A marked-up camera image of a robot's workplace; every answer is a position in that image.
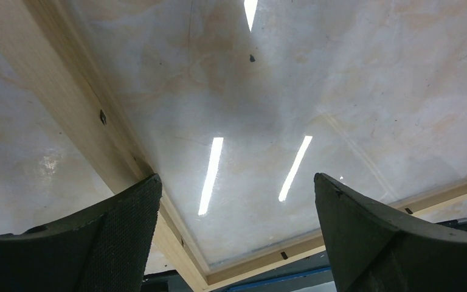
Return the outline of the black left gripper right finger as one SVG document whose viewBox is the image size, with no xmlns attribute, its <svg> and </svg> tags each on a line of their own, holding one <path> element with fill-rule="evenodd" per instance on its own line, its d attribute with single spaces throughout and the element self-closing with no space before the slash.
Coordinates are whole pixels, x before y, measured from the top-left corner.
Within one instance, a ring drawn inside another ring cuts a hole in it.
<svg viewBox="0 0 467 292">
<path fill-rule="evenodd" d="M 467 218 L 430 223 L 314 175 L 338 291 L 467 291 Z"/>
</svg>

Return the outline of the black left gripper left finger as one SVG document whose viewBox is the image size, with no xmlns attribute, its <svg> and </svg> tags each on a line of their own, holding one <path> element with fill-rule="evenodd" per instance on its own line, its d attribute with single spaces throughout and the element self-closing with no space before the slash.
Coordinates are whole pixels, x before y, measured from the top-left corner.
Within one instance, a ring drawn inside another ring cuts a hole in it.
<svg viewBox="0 0 467 292">
<path fill-rule="evenodd" d="M 155 174 L 67 217 L 0 235 L 0 291 L 140 291 L 161 196 Z"/>
</svg>

